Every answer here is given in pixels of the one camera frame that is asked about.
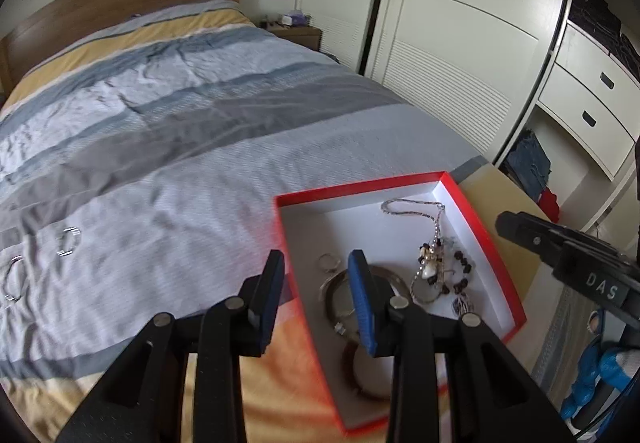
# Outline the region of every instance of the bed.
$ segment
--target bed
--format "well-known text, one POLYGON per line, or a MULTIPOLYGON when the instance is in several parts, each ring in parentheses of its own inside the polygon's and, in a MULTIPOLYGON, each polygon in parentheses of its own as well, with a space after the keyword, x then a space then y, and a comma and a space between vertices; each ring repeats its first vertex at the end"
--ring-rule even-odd
MULTIPOLYGON (((156 312, 205 310, 258 273, 273 197, 307 188, 449 171, 524 301, 511 349, 538 358, 551 319, 530 297, 553 295, 548 275, 494 228, 504 210, 542 216, 532 201, 433 116, 237 1, 57 0, 0 41, 0 295, 20 296, 2 302, 0 383, 40 441, 156 312)), ((296 300, 286 287, 267 354, 241 363, 252 442, 346 438, 296 300)), ((192 358, 185 422, 193 373, 192 358)))

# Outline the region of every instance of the blue object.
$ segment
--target blue object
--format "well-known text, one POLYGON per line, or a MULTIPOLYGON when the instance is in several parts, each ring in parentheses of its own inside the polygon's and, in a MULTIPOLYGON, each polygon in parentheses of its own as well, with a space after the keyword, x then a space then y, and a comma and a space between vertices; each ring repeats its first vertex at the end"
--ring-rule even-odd
POLYGON ((272 249, 264 265, 264 270, 260 276, 260 282, 271 284, 267 294, 260 294, 258 290, 254 293, 249 304, 249 322, 260 333, 260 350, 265 352, 271 343, 273 327, 276 323, 276 314, 280 305, 280 295, 282 294, 282 284, 284 283, 284 256, 281 251, 272 249), (255 315, 254 307, 258 308, 261 315, 255 315))
POLYGON ((532 130, 525 130, 505 160, 507 170, 520 182, 527 196, 535 202, 549 182, 551 162, 532 130))
POLYGON ((367 349, 367 352, 374 356, 378 343, 376 342, 376 334, 374 331, 375 318, 371 310, 371 304, 364 289, 361 271, 368 271, 367 268, 361 268, 360 264, 367 264, 364 256, 359 261, 354 250, 349 254, 347 265, 347 274, 349 275, 349 286, 351 287, 351 298, 353 298, 353 307, 356 310, 356 318, 358 319, 358 330, 360 332, 360 343, 367 349))
POLYGON ((562 402, 560 417, 572 418, 578 407, 591 401, 596 388, 596 378, 600 374, 598 361, 600 360, 600 338, 596 338, 582 352, 578 360, 578 377, 571 386, 571 394, 562 402))
POLYGON ((607 349, 600 359, 600 376, 602 376, 602 379, 609 383, 609 385, 615 387, 619 391, 624 391, 625 387, 633 378, 633 375, 629 376, 625 372, 625 369, 620 367, 620 364, 618 363, 618 354, 623 353, 626 350, 628 349, 621 349, 620 347, 607 349))

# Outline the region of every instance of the silver chain necklace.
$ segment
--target silver chain necklace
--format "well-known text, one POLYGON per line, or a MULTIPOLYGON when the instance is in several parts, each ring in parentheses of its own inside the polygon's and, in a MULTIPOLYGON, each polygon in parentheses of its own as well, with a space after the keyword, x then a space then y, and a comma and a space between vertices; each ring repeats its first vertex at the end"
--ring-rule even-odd
POLYGON ((439 203, 437 201, 418 201, 413 199, 404 199, 404 198, 394 198, 384 201, 380 205, 380 209, 385 213, 391 216, 419 216, 419 217, 427 217, 433 221, 434 229, 433 229, 433 239, 428 245, 423 245, 420 248, 420 267, 418 271, 415 273, 414 278, 411 281, 410 291, 411 297, 418 304, 426 305, 432 302, 435 302, 436 299, 440 296, 442 292, 442 286, 444 285, 444 272, 442 270, 442 257, 437 254, 436 251, 442 251, 442 242, 440 240, 440 216, 444 211, 444 204, 439 203), (411 203, 411 204, 429 204, 432 206, 437 206, 438 213, 436 216, 432 216, 431 214, 427 214, 425 212, 419 212, 417 210, 391 210, 389 205, 391 203, 411 203), (418 297, 415 294, 414 288, 415 283, 418 282, 418 279, 430 280, 433 281, 431 286, 436 291, 436 295, 434 298, 423 299, 418 297))

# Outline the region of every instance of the bedside table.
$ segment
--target bedside table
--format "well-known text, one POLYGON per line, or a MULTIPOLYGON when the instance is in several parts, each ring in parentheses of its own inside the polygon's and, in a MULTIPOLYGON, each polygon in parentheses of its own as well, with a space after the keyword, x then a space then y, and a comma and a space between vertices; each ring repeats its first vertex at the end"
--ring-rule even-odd
POLYGON ((288 28, 279 24, 269 24, 267 31, 289 42, 295 42, 313 51, 320 51, 322 30, 312 26, 300 26, 288 28))

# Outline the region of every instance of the screw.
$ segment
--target screw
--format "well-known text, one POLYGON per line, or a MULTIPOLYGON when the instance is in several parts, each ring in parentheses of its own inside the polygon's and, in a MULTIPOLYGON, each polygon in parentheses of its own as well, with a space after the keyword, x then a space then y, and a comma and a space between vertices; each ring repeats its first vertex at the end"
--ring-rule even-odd
POLYGON ((169 325, 171 322, 171 315, 169 313, 158 313, 154 317, 154 325, 157 328, 163 328, 164 326, 169 325))
POLYGON ((482 320, 475 313, 465 313, 462 315, 462 323, 468 328, 477 328, 482 320))
POLYGON ((240 297, 229 297, 225 300, 225 307, 227 309, 231 309, 231 311, 240 309, 244 307, 244 300, 242 300, 240 297))
POLYGON ((404 309, 409 306, 409 301, 399 295, 395 295, 389 299, 389 305, 393 309, 404 309))

